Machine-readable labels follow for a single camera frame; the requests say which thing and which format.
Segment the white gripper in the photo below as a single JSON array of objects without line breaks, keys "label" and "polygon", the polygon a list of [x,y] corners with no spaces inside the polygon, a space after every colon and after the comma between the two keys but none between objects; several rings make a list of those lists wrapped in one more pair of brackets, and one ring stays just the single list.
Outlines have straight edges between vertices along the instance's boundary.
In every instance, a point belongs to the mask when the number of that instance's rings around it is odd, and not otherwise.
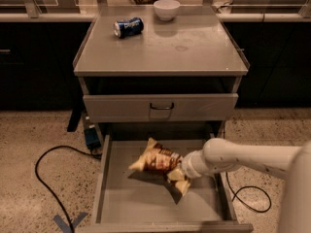
[{"label": "white gripper", "polygon": [[190,179],[197,179],[202,176],[210,176],[208,163],[203,154],[203,150],[195,150],[187,154],[181,167],[176,167],[167,174],[169,181],[175,182],[175,187],[182,195],[185,195],[190,188],[190,180],[185,180],[185,174]]}]

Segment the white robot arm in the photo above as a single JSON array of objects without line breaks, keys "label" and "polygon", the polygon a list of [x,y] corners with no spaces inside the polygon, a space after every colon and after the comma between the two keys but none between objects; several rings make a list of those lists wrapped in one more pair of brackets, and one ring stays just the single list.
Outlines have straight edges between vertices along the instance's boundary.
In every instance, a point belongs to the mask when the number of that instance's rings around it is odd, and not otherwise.
[{"label": "white robot arm", "polygon": [[245,166],[285,181],[278,233],[311,233],[311,142],[301,147],[238,145],[208,140],[168,173],[175,181],[197,179]]}]

